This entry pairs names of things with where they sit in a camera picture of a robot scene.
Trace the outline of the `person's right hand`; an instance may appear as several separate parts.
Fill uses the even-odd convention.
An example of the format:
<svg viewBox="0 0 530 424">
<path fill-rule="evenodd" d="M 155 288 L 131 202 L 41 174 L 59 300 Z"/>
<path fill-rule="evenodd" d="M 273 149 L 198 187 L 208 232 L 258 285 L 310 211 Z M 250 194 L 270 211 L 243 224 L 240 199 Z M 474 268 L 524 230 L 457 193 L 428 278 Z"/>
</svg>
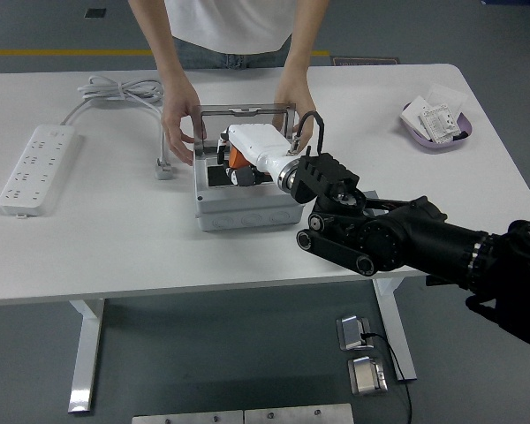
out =
<svg viewBox="0 0 530 424">
<path fill-rule="evenodd" d="M 199 97 L 187 78 L 166 81 L 163 88 L 162 127 L 167 146 L 177 159 L 192 166 L 193 150 L 189 145 L 194 143 L 194 137 L 183 132 L 181 122 L 200 104 Z"/>
</svg>

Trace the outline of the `person's left hand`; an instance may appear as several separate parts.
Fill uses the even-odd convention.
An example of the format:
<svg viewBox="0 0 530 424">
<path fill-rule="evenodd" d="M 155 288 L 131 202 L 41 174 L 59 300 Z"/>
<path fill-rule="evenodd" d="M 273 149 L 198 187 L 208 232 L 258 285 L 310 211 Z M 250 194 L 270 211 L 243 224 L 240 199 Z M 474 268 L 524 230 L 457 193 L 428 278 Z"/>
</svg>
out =
<svg viewBox="0 0 530 424">
<path fill-rule="evenodd" d="M 316 110 L 306 79 L 281 79 L 277 85 L 274 97 L 275 103 L 293 103 L 299 119 L 310 111 Z M 314 122 L 309 117 L 300 132 L 299 152 L 306 148 L 313 135 Z"/>
</svg>

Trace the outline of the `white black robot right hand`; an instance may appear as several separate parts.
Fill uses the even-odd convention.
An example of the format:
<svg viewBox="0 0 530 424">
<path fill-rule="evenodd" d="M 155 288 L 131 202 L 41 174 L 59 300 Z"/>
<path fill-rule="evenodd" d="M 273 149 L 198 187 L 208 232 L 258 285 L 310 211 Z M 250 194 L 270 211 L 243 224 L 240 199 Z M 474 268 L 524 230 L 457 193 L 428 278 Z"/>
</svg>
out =
<svg viewBox="0 0 530 424">
<path fill-rule="evenodd" d="M 291 191 L 299 157 L 272 124 L 230 125 L 220 134 L 216 152 L 235 186 L 256 186 L 271 176 L 282 191 Z"/>
</svg>

